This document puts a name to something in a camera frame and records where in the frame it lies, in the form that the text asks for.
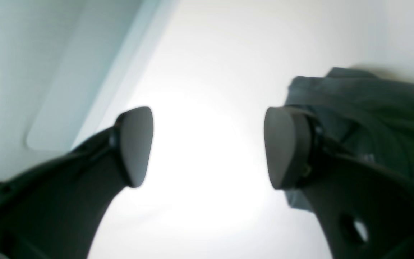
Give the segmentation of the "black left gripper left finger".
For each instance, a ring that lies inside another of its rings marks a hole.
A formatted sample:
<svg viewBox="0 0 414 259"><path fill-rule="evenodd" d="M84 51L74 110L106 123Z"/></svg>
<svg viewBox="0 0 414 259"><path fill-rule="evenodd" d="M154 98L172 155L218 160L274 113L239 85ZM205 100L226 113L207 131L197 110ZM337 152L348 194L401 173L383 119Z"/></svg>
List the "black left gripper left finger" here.
<svg viewBox="0 0 414 259"><path fill-rule="evenodd" d="M0 259L85 259L110 203L140 187L154 136L151 108L0 184Z"/></svg>

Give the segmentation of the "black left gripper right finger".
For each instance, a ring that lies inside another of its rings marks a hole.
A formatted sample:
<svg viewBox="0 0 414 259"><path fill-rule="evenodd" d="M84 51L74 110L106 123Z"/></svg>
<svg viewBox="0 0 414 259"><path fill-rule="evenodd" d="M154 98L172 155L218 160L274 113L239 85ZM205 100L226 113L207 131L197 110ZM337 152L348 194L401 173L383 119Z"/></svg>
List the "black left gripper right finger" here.
<svg viewBox="0 0 414 259"><path fill-rule="evenodd" d="M414 259L412 181L354 158L305 110L268 108L263 137L272 187L306 198L334 259Z"/></svg>

